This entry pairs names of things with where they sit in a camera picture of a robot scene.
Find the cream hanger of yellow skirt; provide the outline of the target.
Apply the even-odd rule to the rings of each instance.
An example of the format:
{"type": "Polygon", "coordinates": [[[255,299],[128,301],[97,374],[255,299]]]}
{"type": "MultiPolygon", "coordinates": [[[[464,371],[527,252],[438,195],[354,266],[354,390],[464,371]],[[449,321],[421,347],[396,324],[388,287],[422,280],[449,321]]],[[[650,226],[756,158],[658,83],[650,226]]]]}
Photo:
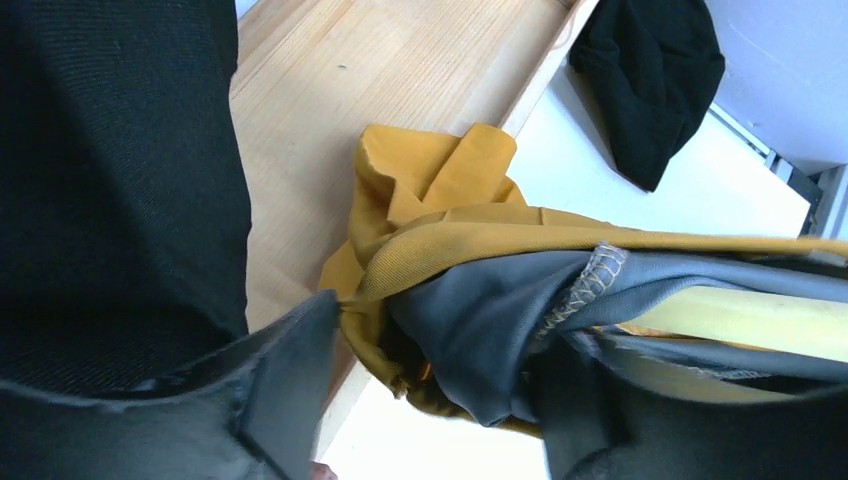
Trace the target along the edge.
{"type": "Polygon", "coordinates": [[[690,287],[620,325],[845,363],[847,305],[762,292],[690,287]]]}

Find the yellow skirt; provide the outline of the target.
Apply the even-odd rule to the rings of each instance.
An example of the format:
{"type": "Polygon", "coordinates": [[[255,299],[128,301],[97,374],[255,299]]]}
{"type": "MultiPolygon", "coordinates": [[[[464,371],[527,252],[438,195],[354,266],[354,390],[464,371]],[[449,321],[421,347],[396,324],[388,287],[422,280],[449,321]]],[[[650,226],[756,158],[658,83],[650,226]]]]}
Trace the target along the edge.
{"type": "Polygon", "coordinates": [[[456,265],[604,242],[746,258],[847,253],[837,240],[644,231],[532,207],[507,175],[515,151],[511,136],[482,123],[461,137],[372,124],[358,140],[348,239],[325,262],[319,284],[341,297],[340,328],[353,354],[423,413],[469,419],[434,381],[422,379],[428,355],[400,335],[384,301],[456,265]]]}

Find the black skirt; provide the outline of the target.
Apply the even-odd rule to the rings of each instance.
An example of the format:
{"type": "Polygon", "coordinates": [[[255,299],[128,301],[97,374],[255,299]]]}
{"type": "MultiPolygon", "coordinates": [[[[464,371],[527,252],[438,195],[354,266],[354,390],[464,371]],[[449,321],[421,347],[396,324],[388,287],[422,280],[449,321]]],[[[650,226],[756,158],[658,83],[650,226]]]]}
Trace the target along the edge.
{"type": "Polygon", "coordinates": [[[231,1],[1,5],[1,378],[131,390],[247,332],[231,1]]]}

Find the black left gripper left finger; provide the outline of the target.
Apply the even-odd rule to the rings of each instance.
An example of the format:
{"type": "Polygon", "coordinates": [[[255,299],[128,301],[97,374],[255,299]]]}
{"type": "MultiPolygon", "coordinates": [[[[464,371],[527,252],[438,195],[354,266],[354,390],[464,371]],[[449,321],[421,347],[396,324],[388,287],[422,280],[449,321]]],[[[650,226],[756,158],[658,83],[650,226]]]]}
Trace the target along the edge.
{"type": "Polygon", "coordinates": [[[130,390],[1,384],[5,479],[306,479],[335,361],[323,290],[269,326],[130,390]]]}

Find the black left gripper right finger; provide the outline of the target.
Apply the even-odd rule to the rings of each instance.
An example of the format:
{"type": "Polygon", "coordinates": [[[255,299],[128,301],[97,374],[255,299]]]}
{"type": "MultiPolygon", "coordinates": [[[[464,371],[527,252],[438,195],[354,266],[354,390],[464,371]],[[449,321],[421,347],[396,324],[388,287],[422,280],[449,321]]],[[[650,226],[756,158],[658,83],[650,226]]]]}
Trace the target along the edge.
{"type": "Polygon", "coordinates": [[[554,479],[843,479],[847,389],[775,392],[600,344],[529,360],[554,479]]]}

